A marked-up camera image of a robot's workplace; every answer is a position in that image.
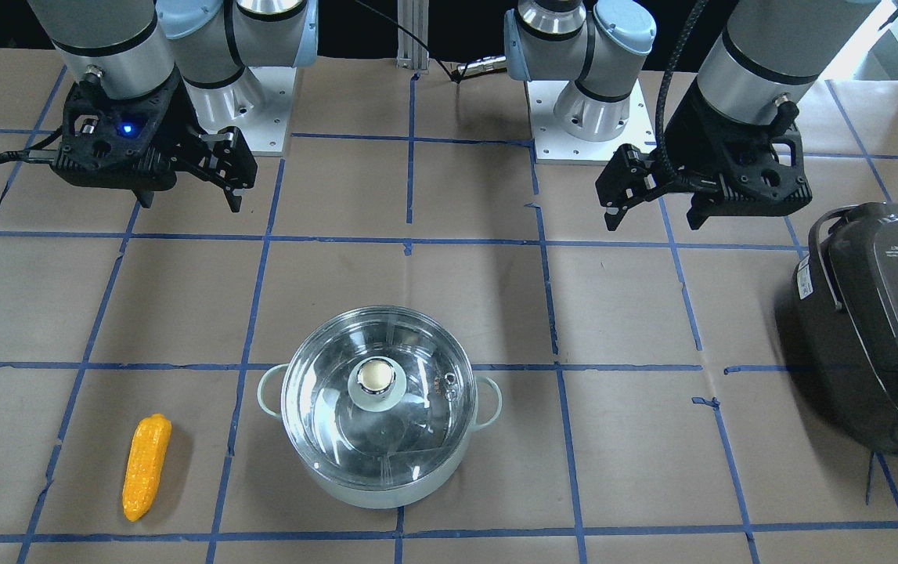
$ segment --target yellow corn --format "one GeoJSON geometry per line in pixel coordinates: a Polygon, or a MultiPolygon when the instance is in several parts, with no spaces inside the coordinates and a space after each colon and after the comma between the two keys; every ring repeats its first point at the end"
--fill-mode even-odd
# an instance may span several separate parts
{"type": "Polygon", "coordinates": [[[170,420],[152,414],[139,421],[132,437],[129,464],[122,488],[122,510],[129,521],[138,521],[149,511],[160,485],[160,471],[170,443],[170,420]]]}

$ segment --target black background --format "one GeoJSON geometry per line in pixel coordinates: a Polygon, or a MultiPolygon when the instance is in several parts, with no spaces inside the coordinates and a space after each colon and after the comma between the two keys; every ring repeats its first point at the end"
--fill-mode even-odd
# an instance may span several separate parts
{"type": "MultiPolygon", "coordinates": [[[[395,18],[396,0],[366,0],[395,18]]],[[[591,8],[596,0],[586,0],[591,8]]],[[[663,71],[685,16],[688,0],[638,0],[657,21],[654,49],[644,68],[663,71]]],[[[503,53],[503,14],[518,0],[430,0],[428,44],[431,56],[471,61],[503,53]]],[[[699,19],[678,68],[696,71],[738,0],[710,2],[699,19]]],[[[341,58],[396,57],[396,28],[355,4],[355,0],[319,0],[319,54],[341,58]]],[[[0,0],[0,47],[51,48],[27,3],[0,0]]]]}

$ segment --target glass lid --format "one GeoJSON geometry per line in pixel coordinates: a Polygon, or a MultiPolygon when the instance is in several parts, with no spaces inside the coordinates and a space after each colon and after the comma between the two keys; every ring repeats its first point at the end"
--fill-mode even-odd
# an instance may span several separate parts
{"type": "Polygon", "coordinates": [[[431,474],[455,453],[476,403],[470,361],[455,337],[395,306],[327,321],[295,351],[281,393],[302,460],[363,490],[431,474]]]}

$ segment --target cable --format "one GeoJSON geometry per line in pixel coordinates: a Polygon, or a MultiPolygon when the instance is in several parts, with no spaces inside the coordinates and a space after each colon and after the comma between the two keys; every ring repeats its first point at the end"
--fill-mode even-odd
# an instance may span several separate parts
{"type": "Polygon", "coordinates": [[[33,146],[29,146],[27,149],[2,151],[2,153],[0,153],[0,165],[13,163],[14,161],[27,161],[32,150],[45,149],[45,147],[50,146],[54,140],[61,138],[62,134],[63,129],[56,128],[54,132],[49,133],[47,138],[40,140],[40,142],[33,144],[33,146]]]}
{"type": "Polygon", "coordinates": [[[45,149],[46,146],[50,146],[50,144],[52,144],[52,142],[54,142],[54,140],[61,138],[61,136],[63,136],[63,129],[60,126],[59,128],[56,128],[56,130],[54,132],[49,133],[49,136],[47,136],[47,138],[40,140],[40,142],[33,144],[33,146],[29,146],[27,149],[28,150],[45,149]]]}
{"type": "Polygon", "coordinates": [[[695,28],[699,15],[702,14],[703,8],[706,7],[709,0],[696,0],[692,11],[685,18],[685,24],[682,31],[678,35],[678,42],[675,43],[671,56],[668,57],[668,68],[664,71],[661,78],[661,88],[657,92],[657,108],[654,110],[655,131],[657,132],[657,157],[658,163],[663,168],[664,173],[670,177],[671,182],[687,183],[684,176],[679,175],[671,164],[671,157],[668,157],[668,147],[664,140],[664,104],[668,101],[668,89],[671,87],[671,77],[675,74],[675,67],[678,64],[678,57],[681,57],[682,51],[685,50],[685,43],[688,43],[689,36],[692,35],[692,28],[695,28]]]}
{"type": "MultiPolygon", "coordinates": [[[[399,25],[398,21],[396,21],[395,19],[392,19],[388,15],[383,14],[383,12],[376,10],[376,8],[371,7],[369,4],[362,2],[362,0],[355,0],[355,4],[359,4],[359,6],[366,8],[366,10],[373,12],[373,14],[380,16],[381,18],[383,18],[384,20],[388,21],[391,24],[394,24],[403,33],[406,33],[407,35],[409,35],[410,39],[413,39],[421,47],[424,47],[424,50],[427,51],[428,56],[431,56],[431,48],[427,46],[427,43],[422,42],[419,39],[419,37],[417,37],[413,33],[410,33],[410,31],[408,29],[406,29],[405,27],[403,27],[402,25],[399,25]]],[[[445,64],[442,63],[441,60],[436,60],[434,57],[432,57],[432,58],[433,58],[433,60],[435,60],[435,62],[438,63],[438,66],[442,68],[442,71],[445,71],[445,74],[449,76],[449,80],[452,80],[452,82],[455,82],[457,85],[463,80],[462,76],[460,76],[460,78],[456,78],[456,76],[453,76],[452,72],[449,72],[449,68],[446,68],[445,64]]]]}

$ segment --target rice cooker handle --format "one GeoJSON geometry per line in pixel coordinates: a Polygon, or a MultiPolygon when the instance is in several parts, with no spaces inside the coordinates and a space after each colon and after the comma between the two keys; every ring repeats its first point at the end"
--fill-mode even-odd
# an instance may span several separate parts
{"type": "Polygon", "coordinates": [[[480,431],[480,429],[485,426],[491,425],[494,421],[498,421],[498,418],[501,417],[501,407],[503,407],[503,397],[501,396],[501,386],[498,386],[498,382],[492,381],[491,378],[487,378],[487,376],[474,376],[477,383],[485,383],[488,386],[491,386],[491,389],[494,390],[495,396],[498,396],[498,407],[494,410],[494,414],[491,415],[487,421],[478,424],[476,421],[473,421],[473,424],[470,425],[470,431],[480,431]]]}
{"type": "Polygon", "coordinates": [[[807,244],[810,247],[810,256],[814,260],[817,260],[817,266],[821,268],[821,276],[824,276],[824,282],[828,285],[828,292],[831,292],[831,300],[835,303],[835,311],[842,311],[845,309],[845,305],[842,304],[842,300],[838,299],[838,292],[835,291],[835,285],[831,282],[831,276],[828,275],[828,267],[824,264],[824,251],[821,250],[820,247],[820,230],[821,225],[824,225],[824,222],[829,220],[834,220],[834,218],[842,217],[849,210],[853,210],[857,206],[845,206],[842,208],[835,208],[835,210],[829,211],[827,214],[824,214],[814,222],[813,227],[810,228],[810,235],[807,236],[807,244]]]}
{"type": "Polygon", "coordinates": [[[267,407],[264,403],[264,385],[266,385],[267,381],[271,379],[271,376],[278,374],[280,371],[284,371],[285,368],[288,368],[288,364],[278,364],[277,367],[270,368],[269,371],[264,372],[264,375],[261,376],[261,381],[258,383],[258,405],[261,407],[261,410],[264,413],[271,415],[271,417],[276,418],[276,420],[281,421],[281,414],[272,411],[270,407],[267,407]]]}

